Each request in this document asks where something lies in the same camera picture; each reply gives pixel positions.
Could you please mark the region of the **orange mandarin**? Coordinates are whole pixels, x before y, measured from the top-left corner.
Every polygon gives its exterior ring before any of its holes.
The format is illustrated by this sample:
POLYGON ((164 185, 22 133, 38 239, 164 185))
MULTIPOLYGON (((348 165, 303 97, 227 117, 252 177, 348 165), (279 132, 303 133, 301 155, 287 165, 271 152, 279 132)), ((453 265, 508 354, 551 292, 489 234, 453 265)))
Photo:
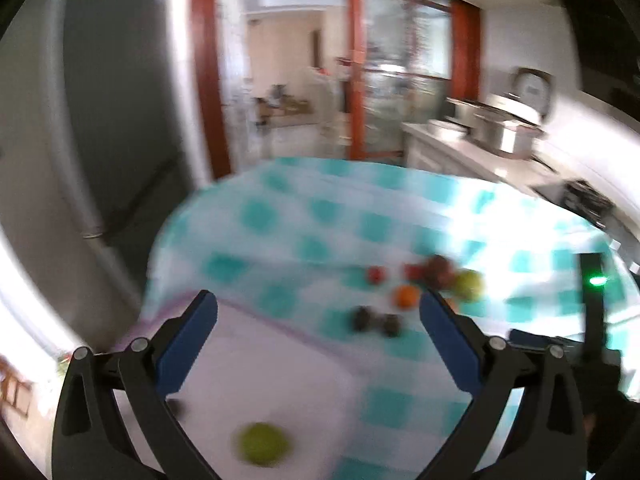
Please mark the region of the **orange mandarin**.
POLYGON ((446 303, 448 304, 450 309, 453 310, 454 312, 458 312, 459 311, 458 304, 452 298, 446 298, 446 303))
POLYGON ((397 309, 408 311, 416 308, 419 304, 421 291, 419 287, 411 284, 399 285, 394 290, 394 305, 397 309))

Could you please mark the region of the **green apple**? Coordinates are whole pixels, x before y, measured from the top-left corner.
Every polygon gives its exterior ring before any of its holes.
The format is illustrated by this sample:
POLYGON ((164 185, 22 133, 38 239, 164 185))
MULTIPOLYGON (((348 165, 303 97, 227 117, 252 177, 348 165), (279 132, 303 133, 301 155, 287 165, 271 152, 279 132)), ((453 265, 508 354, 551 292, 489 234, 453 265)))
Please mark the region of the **green apple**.
POLYGON ((273 467, 292 451, 288 433, 269 422, 252 422, 243 426, 235 437, 235 454, 244 463, 257 467, 273 467))
POLYGON ((452 293, 462 301, 475 302, 483 298, 484 276, 471 269, 462 269, 454 277, 452 293))

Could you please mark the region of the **dark red apple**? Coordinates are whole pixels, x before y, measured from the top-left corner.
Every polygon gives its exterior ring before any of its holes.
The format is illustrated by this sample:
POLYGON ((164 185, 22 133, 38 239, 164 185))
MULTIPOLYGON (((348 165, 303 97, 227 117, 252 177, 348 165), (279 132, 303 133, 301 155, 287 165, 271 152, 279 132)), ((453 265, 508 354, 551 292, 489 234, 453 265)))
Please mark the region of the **dark red apple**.
POLYGON ((456 277, 456 269, 451 260, 442 255, 432 255, 423 267, 423 278, 429 288, 448 289, 456 277))

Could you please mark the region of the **white bin purple rim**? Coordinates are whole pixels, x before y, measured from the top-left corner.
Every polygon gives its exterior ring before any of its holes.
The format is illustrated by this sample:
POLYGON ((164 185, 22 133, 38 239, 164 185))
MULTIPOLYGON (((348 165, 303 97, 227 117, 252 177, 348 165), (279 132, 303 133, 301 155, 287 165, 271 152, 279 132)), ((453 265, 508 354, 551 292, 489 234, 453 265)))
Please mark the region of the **white bin purple rim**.
POLYGON ((361 379, 325 344, 234 304, 218 321, 180 390, 178 420, 224 479, 327 479, 345 451, 361 379), (284 429, 292 451, 273 467, 244 463, 235 437, 252 422, 284 429))

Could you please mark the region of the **small red tomato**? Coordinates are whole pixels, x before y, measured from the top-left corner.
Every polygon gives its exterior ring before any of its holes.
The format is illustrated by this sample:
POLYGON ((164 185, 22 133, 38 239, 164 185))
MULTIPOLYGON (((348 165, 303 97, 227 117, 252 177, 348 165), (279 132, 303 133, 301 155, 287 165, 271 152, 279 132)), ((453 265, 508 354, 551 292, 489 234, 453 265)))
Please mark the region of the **small red tomato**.
POLYGON ((405 264, 404 277, 408 282, 421 283, 423 280, 423 266, 417 263, 405 264))
POLYGON ((367 270, 367 281, 373 286, 381 285, 386 280, 386 269, 384 266, 369 266, 367 270))

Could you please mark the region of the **teal white checkered tablecloth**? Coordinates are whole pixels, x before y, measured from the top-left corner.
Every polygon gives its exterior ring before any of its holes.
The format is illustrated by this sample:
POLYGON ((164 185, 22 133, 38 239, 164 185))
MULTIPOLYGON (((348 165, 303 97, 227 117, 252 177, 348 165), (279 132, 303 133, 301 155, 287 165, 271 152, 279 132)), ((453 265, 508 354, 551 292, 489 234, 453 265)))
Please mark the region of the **teal white checkered tablecloth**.
POLYGON ((581 252, 604 255, 608 344, 637 394, 638 288, 603 232, 509 185, 373 162, 281 158, 192 195, 157 235, 141 316, 207 289, 358 359, 367 387, 335 477, 412 479, 470 398, 414 313, 385 338, 353 334, 349 311, 389 309, 404 265, 439 254, 483 274, 483 298, 460 310, 485 332, 576 336, 581 252))

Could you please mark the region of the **steel pot with lid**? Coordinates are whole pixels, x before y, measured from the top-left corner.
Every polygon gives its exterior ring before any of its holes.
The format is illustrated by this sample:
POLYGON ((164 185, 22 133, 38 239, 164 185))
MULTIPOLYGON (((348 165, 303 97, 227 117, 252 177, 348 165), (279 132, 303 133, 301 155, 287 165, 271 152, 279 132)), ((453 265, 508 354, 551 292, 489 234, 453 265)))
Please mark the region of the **steel pot with lid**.
POLYGON ((530 159, 535 144, 546 137, 541 122, 540 114, 514 94, 491 93, 474 113, 470 138, 495 155, 530 159))

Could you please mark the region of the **grey refrigerator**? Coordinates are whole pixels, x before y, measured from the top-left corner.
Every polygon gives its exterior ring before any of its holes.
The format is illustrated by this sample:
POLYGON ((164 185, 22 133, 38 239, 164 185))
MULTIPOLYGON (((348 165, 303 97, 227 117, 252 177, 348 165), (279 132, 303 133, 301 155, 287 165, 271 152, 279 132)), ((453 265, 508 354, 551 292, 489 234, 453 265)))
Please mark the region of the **grey refrigerator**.
POLYGON ((167 217, 208 178, 190 0, 1 0, 1 235, 37 307, 106 348, 137 321, 167 217))

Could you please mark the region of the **red wooden door frame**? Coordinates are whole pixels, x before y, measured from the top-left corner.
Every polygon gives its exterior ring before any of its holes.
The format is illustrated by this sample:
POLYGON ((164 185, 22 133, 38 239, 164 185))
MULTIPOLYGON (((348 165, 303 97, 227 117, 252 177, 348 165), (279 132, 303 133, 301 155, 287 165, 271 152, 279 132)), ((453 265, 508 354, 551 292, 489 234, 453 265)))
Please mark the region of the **red wooden door frame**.
MULTIPOLYGON (((436 6, 431 0, 405 0, 411 4, 436 6)), ((232 174, 229 143, 224 126, 224 107, 220 93, 218 65, 217 0, 190 0, 190 37, 194 55, 194 70, 202 118, 205 153, 215 180, 232 174)), ((363 81, 367 70, 366 33, 364 32, 363 0, 347 0, 349 55, 344 64, 350 72, 349 99, 356 106, 352 124, 352 144, 348 156, 361 160, 390 156, 391 151, 367 154, 364 151, 363 81)), ((457 99, 475 99, 480 91, 480 52, 482 52, 482 14, 477 6, 462 0, 452 0, 442 8, 451 14, 452 65, 450 89, 457 99)))

